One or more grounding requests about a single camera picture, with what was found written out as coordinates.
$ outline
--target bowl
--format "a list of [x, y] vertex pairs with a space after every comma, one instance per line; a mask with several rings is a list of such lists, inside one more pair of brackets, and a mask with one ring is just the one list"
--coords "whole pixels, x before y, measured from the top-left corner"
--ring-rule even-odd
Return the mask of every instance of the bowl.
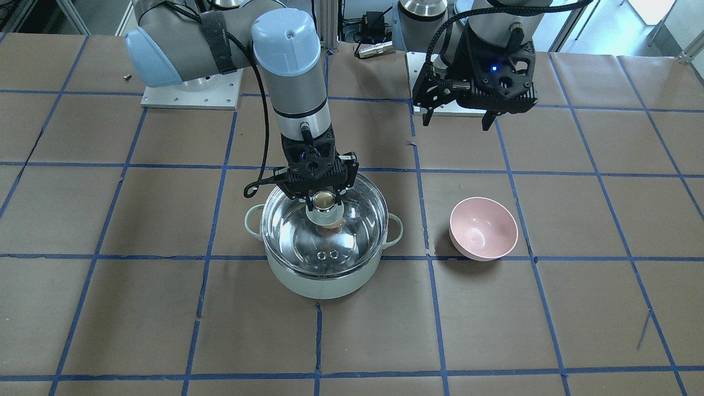
[[496, 260], [516, 246], [518, 226], [502, 204], [489, 198], [471, 197], [452, 209], [450, 239], [470, 259]]

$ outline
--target white mounting plate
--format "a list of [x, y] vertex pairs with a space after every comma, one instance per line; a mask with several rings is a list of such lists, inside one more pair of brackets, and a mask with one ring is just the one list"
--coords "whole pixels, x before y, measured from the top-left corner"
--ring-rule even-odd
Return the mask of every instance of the white mounting plate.
[[158, 109], [237, 110], [242, 70], [212, 75], [170, 87], [147, 87], [142, 106]]
[[[423, 67], [425, 62], [425, 53], [423, 52], [406, 52], [406, 66], [408, 67], [408, 84], [410, 86], [411, 92], [413, 91], [413, 85], [420, 75], [420, 69]], [[413, 107], [413, 115], [419, 116], [426, 111], [420, 107]], [[433, 116], [460, 116], [460, 117], [482, 117], [486, 113], [485, 110], [477, 109], [465, 109], [457, 104], [456, 101], [451, 101], [448, 104], [444, 104], [433, 113]]]

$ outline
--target metal connector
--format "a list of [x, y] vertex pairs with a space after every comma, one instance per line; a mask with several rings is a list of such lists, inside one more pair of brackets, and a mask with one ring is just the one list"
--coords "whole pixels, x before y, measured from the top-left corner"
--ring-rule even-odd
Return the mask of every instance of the metal connector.
[[384, 54], [390, 54], [395, 52], [394, 45], [391, 42], [382, 42], [381, 44], [375, 44], [371, 47], [361, 49], [359, 51], [359, 58], [371, 58], [373, 56], [379, 56]]

